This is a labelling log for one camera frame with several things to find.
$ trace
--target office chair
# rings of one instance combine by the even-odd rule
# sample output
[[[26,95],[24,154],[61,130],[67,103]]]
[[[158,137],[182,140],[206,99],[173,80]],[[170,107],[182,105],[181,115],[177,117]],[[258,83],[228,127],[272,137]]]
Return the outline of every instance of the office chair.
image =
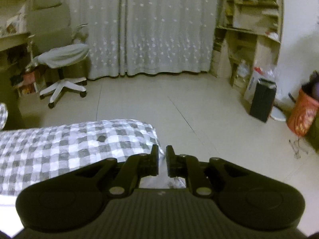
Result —
[[[85,77],[64,78],[62,69],[87,57],[88,45],[72,44],[77,32],[87,24],[77,26],[72,33],[69,8],[61,3],[61,0],[36,0],[35,7],[36,10],[30,11],[27,15],[27,27],[31,34],[28,37],[28,50],[31,55],[28,67],[42,64],[51,69],[58,69],[60,80],[40,91],[40,99],[54,91],[48,104],[52,109],[63,87],[80,91],[82,98],[87,95],[87,90],[76,84],[86,85],[87,79]]]

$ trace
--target chair headrest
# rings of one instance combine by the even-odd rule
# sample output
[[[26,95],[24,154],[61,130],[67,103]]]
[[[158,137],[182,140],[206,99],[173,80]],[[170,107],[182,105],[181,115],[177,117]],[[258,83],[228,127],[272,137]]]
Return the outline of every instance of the chair headrest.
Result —
[[[47,9],[61,5],[61,0],[35,0],[34,6],[36,10]]]

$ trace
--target curtain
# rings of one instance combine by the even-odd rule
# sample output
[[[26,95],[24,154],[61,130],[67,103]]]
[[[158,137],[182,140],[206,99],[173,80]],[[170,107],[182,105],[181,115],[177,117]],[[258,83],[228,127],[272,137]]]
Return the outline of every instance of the curtain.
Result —
[[[63,1],[89,23],[89,79],[209,71],[218,0]]]

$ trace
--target ribbed black surface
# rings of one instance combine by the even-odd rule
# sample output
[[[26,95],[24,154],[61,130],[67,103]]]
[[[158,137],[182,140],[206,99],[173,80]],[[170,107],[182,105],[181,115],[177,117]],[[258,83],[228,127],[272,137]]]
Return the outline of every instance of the ribbed black surface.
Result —
[[[138,189],[126,199],[112,200],[95,221],[75,231],[46,234],[25,229],[15,238],[299,239],[305,236],[296,228],[259,232],[241,227],[224,216],[212,200],[194,197],[188,189]]]

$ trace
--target chair base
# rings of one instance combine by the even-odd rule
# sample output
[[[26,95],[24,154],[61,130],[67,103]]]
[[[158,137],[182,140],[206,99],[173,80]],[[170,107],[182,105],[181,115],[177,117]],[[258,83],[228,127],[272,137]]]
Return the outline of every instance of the chair base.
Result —
[[[52,105],[60,92],[62,91],[63,87],[67,87],[69,89],[80,91],[80,92],[86,92],[86,89],[81,86],[77,85],[76,83],[86,81],[87,79],[85,77],[81,78],[65,78],[63,80],[59,80],[53,85],[50,85],[49,87],[45,88],[44,90],[40,91],[40,96],[44,96],[52,91],[54,91],[53,95],[50,98],[50,104]]]

